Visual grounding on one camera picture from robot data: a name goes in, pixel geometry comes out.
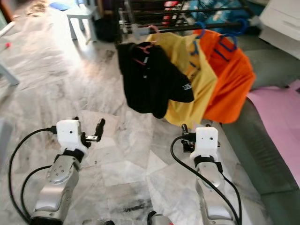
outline pink hanger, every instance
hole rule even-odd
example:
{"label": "pink hanger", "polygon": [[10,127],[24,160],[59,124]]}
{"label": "pink hanger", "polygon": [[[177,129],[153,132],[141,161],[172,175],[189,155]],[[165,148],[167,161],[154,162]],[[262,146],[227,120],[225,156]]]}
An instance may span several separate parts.
{"label": "pink hanger", "polygon": [[[148,45],[148,46],[146,46],[146,47],[140,47],[140,46],[137,47],[137,48],[139,48],[139,49],[142,49],[143,52],[146,53],[146,54],[150,54],[150,52],[149,52],[147,49],[148,49],[148,48],[151,48],[151,47],[159,40],[159,34],[160,34],[160,33],[159,33],[159,29],[158,29],[157,26],[150,25],[150,26],[148,26],[148,28],[152,28],[152,29],[156,32],[156,34],[157,34],[157,39],[154,40],[154,41],[151,41],[151,44]],[[138,63],[140,63],[140,64],[142,64],[143,66],[146,65],[146,63],[141,62],[141,61],[139,61],[139,60],[137,60],[137,59],[135,59],[135,58],[133,58],[133,60],[136,61],[136,62],[138,62]]]}

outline gray sofa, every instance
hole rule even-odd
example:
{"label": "gray sofa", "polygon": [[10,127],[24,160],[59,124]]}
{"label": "gray sofa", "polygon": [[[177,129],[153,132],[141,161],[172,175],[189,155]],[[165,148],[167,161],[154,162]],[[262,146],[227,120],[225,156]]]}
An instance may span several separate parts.
{"label": "gray sofa", "polygon": [[[287,83],[300,79],[300,61],[287,53],[257,37],[240,37],[239,45],[250,58],[257,76],[253,88],[270,85],[284,88]],[[239,119],[222,127],[274,225],[300,224],[299,186],[252,102],[247,99]]]}

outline marble floor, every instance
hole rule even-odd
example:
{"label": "marble floor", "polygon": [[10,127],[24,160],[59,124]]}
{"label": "marble floor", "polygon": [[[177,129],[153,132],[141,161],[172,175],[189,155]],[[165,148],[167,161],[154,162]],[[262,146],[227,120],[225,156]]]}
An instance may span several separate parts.
{"label": "marble floor", "polygon": [[[21,81],[12,88],[0,78],[0,116],[14,125],[7,157],[28,133],[59,120],[79,116],[83,130],[93,134],[98,119],[106,119],[103,140],[92,145],[82,163],[65,224],[109,218],[116,225],[146,225],[148,212],[156,210],[175,225],[201,225],[195,176],[177,164],[169,152],[181,130],[127,107],[114,45],[86,45],[83,36],[72,41],[66,17],[54,9],[38,18],[26,17],[24,9],[16,13],[21,16],[16,18],[15,27],[0,38],[0,60]],[[6,42],[12,47],[4,49]],[[242,194],[244,224],[270,224],[222,128],[214,126],[219,130],[225,175]],[[189,154],[182,152],[181,145],[176,145],[175,151],[190,164]],[[13,167],[17,200],[24,178],[37,167],[50,165],[57,153],[59,145],[51,134],[40,133],[24,144]],[[44,176],[45,171],[37,173],[27,185],[25,199],[31,210]],[[22,225],[7,186],[6,165],[0,177],[1,224]],[[228,186],[225,191],[237,208],[234,191]]]}

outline white cabinet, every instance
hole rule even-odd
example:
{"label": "white cabinet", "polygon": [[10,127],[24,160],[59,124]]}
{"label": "white cabinet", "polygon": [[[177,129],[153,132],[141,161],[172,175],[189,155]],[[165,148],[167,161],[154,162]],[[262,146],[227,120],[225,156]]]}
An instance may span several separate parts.
{"label": "white cabinet", "polygon": [[260,19],[261,39],[300,58],[300,0],[270,0]]}

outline printed logo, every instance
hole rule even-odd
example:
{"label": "printed logo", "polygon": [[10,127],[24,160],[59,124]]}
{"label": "printed logo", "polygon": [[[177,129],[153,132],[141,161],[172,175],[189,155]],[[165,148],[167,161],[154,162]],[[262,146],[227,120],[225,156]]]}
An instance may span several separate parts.
{"label": "printed logo", "polygon": [[188,89],[192,88],[192,85],[190,83],[188,83],[186,85],[183,85],[182,87],[183,87],[184,90],[188,90]]}

